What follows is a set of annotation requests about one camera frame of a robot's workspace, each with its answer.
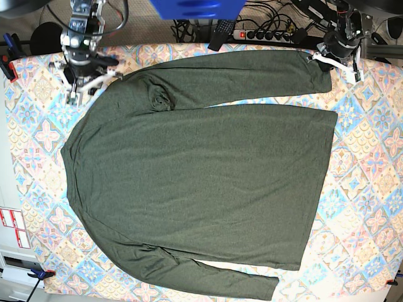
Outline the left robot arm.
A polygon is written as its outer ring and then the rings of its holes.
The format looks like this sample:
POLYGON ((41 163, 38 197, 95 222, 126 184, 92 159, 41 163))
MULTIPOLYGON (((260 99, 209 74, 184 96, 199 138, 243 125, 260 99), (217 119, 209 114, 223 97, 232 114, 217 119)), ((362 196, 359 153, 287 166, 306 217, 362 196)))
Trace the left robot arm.
POLYGON ((339 69, 348 83, 355 85, 363 78, 360 69, 361 45, 371 35, 372 17, 359 12, 346 1, 331 1, 336 8, 336 25, 325 33, 317 51, 307 57, 316 61, 322 71, 339 69))

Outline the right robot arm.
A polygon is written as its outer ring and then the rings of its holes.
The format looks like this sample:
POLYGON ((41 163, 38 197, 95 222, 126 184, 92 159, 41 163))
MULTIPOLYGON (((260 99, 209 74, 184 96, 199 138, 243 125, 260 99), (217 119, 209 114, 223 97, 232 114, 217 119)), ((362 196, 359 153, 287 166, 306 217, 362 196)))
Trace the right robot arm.
POLYGON ((122 28, 127 22, 127 5, 123 6, 125 10, 122 12, 109 1, 71 1, 72 17, 60 36, 65 62, 55 64, 71 99, 85 92, 93 95, 104 81, 120 77, 119 73, 109 70, 119 61, 98 52, 101 38, 108 34, 102 16, 106 5, 116 11, 121 21, 117 29, 122 28))

